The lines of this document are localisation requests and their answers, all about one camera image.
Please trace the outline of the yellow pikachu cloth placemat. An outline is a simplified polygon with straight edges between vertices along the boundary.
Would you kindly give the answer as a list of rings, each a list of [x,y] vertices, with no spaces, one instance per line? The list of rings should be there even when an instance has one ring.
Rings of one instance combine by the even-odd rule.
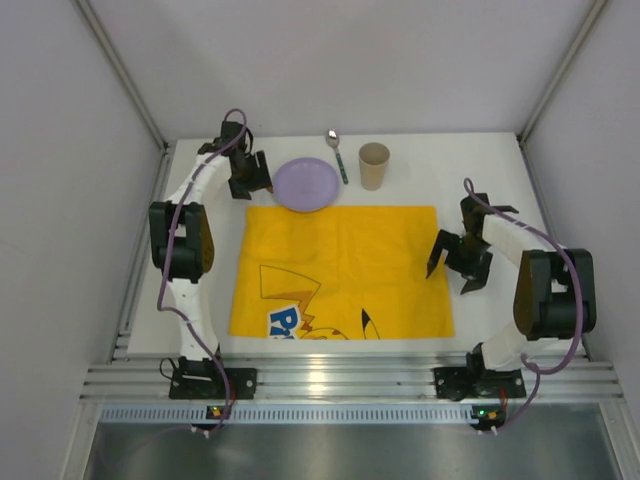
[[[432,206],[252,206],[229,333],[290,340],[414,340],[455,334],[446,273],[428,273]]]

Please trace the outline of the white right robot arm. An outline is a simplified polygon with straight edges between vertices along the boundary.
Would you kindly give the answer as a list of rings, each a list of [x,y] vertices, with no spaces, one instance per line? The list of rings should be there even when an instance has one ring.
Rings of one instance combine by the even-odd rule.
[[[491,339],[477,344],[462,367],[434,371],[440,399],[517,399],[526,395],[522,369],[558,340],[575,352],[583,334],[596,324],[592,255],[568,249],[517,219],[511,206],[492,206],[485,193],[460,203],[464,232],[441,230],[427,263],[432,276],[440,264],[461,275],[463,293],[488,282],[493,253],[499,251],[518,270],[513,319]]]

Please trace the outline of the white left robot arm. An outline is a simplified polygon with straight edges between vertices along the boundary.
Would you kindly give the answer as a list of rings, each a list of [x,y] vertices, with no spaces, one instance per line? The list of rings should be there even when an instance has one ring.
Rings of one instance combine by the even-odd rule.
[[[218,339],[201,298],[203,278],[213,267],[215,246],[204,206],[208,189],[227,186],[231,197],[273,190],[262,151],[254,153],[253,134],[245,123],[224,120],[220,134],[203,144],[195,164],[177,190],[148,210],[153,265],[161,272],[157,310],[180,320],[180,357],[172,381],[221,382]]]

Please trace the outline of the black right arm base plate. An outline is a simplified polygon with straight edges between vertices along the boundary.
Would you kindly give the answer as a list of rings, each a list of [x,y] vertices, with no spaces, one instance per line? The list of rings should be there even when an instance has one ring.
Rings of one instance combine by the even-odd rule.
[[[508,399],[526,397],[520,370],[472,372],[467,367],[439,367],[433,370],[436,396],[460,402],[465,399]]]

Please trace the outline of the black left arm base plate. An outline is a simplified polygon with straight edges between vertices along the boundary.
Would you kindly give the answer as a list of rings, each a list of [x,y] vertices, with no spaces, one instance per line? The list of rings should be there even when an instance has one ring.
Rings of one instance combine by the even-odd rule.
[[[254,368],[226,368],[231,400],[252,400],[257,387]],[[224,381],[217,370],[213,377],[187,376],[180,371],[172,374],[168,397],[171,400],[225,400]]]

